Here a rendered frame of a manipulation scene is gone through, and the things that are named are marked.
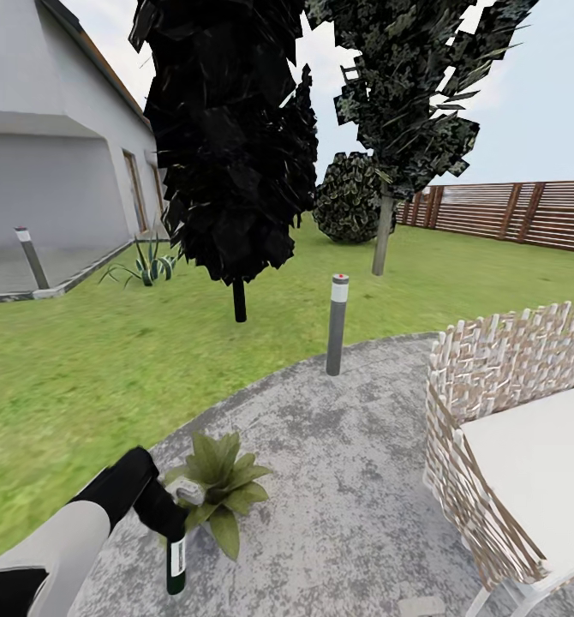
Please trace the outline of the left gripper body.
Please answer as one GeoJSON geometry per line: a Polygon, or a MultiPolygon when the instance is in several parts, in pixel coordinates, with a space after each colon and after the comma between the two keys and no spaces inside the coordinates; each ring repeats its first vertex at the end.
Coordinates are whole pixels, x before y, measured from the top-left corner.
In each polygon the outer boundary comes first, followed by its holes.
{"type": "Polygon", "coordinates": [[[188,514],[181,506],[175,506],[171,497],[163,489],[159,499],[148,510],[139,513],[139,520],[149,529],[161,536],[174,540],[188,514]]]}

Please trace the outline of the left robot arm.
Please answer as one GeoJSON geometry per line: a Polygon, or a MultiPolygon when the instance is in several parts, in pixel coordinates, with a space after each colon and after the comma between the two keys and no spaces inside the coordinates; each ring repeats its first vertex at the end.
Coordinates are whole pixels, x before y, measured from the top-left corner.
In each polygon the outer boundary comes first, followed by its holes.
{"type": "Polygon", "coordinates": [[[182,477],[164,488],[153,461],[138,448],[127,452],[0,556],[0,617],[68,617],[99,551],[130,508],[149,530],[174,540],[188,516],[179,499],[201,505],[204,489],[182,477]]]}

